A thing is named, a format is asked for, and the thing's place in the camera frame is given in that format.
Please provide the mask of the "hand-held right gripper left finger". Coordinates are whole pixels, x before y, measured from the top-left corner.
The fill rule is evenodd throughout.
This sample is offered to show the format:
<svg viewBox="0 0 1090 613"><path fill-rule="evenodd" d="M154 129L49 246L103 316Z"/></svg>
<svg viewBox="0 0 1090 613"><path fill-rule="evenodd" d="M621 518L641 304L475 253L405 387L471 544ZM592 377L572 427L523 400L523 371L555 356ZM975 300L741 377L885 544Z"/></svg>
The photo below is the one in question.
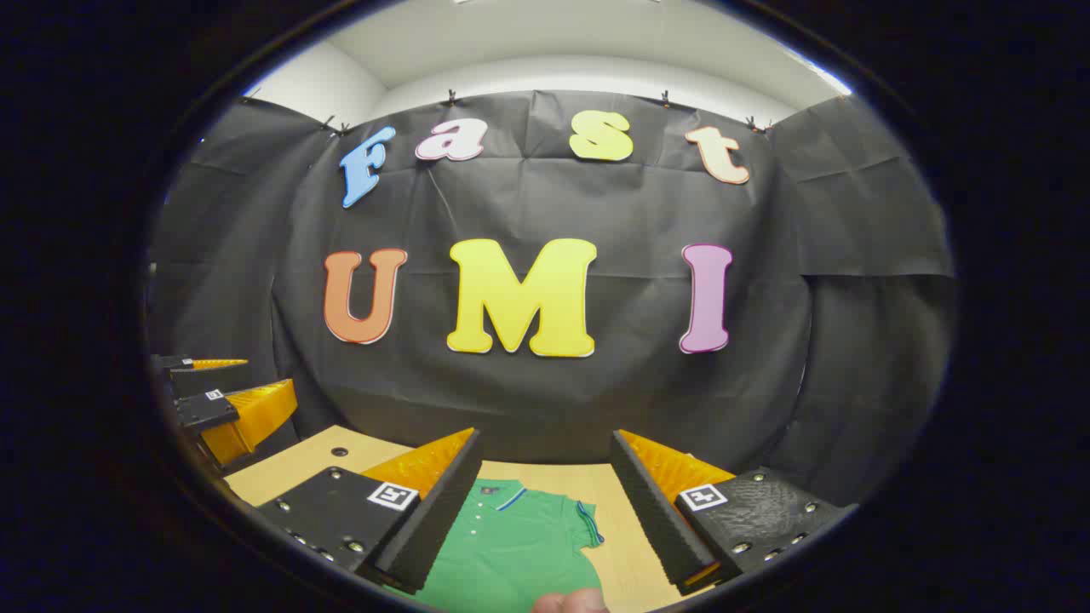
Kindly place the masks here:
<svg viewBox="0 0 1090 613"><path fill-rule="evenodd" d="M255 510L327 565L414 594L479 477L479 435L463 428L364 471L327 466Z"/></svg>

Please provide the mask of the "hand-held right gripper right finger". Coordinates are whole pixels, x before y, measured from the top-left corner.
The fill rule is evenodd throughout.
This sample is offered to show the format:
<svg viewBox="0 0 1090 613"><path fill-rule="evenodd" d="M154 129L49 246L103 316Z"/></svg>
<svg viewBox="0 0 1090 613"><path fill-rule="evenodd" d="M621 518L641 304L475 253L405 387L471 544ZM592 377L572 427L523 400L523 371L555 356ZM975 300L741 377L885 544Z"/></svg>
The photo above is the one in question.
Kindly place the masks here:
<svg viewBox="0 0 1090 613"><path fill-rule="evenodd" d="M758 573L852 516L759 466L729 473L622 428L610 462L651 550L681 596Z"/></svg>

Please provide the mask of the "green T-shirt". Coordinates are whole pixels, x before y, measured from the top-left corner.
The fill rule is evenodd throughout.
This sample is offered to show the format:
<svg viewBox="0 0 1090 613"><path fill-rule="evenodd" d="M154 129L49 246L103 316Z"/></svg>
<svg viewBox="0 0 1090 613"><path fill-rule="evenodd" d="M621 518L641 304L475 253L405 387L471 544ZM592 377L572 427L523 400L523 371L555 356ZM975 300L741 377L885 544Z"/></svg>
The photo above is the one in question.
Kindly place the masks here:
<svg viewBox="0 0 1090 613"><path fill-rule="evenodd" d="M444 613L532 613L546 594L603 596L585 551L605 543L594 503L476 478L423 588L389 590Z"/></svg>

